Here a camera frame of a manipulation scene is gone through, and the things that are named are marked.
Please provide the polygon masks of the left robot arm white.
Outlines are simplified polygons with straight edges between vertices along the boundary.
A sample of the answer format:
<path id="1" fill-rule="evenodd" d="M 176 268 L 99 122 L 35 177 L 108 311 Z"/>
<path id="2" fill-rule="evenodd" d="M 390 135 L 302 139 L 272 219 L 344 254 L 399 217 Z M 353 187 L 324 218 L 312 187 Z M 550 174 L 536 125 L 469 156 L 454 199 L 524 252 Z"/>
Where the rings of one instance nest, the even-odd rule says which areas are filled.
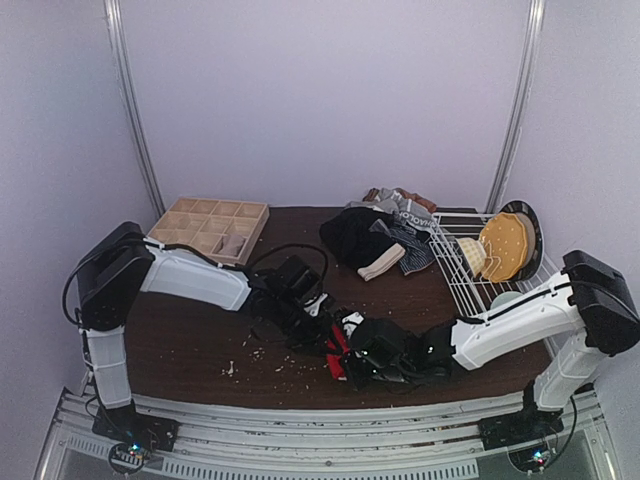
<path id="1" fill-rule="evenodd" d="M 137 297 L 158 293 L 246 312 L 268 321 L 288 348 L 315 355 L 324 348 L 334 311 L 324 272 L 292 255 L 277 268 L 216 262 L 186 244 L 165 244 L 125 221 L 77 264 L 65 285 L 76 286 L 79 304 L 62 306 L 84 339 L 86 362 L 99 403 L 133 413 L 125 325 Z"/>

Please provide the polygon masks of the pink and white underwear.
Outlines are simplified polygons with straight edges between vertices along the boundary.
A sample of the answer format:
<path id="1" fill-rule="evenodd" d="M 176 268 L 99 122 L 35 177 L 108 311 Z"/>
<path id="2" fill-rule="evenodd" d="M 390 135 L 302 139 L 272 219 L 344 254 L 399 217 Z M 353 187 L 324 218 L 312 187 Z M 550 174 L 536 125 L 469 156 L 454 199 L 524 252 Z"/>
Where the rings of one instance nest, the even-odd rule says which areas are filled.
<path id="1" fill-rule="evenodd" d="M 229 234 L 222 238 L 219 255 L 237 257 L 244 246 L 245 238 L 238 234 Z"/>

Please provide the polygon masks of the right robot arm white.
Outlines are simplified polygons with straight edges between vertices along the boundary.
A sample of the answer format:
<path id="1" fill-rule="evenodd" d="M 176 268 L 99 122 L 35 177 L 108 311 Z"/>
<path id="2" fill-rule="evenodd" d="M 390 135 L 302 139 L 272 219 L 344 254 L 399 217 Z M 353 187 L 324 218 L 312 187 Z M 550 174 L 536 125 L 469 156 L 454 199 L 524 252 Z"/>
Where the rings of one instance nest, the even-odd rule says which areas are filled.
<path id="1" fill-rule="evenodd" d="M 476 316 L 458 316 L 415 334 L 384 318 L 340 313 L 333 326 L 345 350 L 345 378 L 410 385 L 447 381 L 455 367 L 477 370 L 544 338 L 568 336 L 528 387 L 526 405 L 555 413 L 606 357 L 639 342 L 639 314 L 623 274 L 581 250 L 563 268 L 519 297 Z"/>

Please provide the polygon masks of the red underwear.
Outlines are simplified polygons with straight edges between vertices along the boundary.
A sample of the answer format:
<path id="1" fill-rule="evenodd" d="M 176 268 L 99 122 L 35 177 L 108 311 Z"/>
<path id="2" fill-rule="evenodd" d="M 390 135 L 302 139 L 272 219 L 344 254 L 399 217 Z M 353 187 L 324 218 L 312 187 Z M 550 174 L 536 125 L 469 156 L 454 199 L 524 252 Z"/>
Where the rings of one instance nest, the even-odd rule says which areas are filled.
<path id="1" fill-rule="evenodd" d="M 343 330 L 337 325 L 331 326 L 326 345 L 326 361 L 332 378 L 346 382 L 348 378 L 344 363 L 350 348 Z"/>

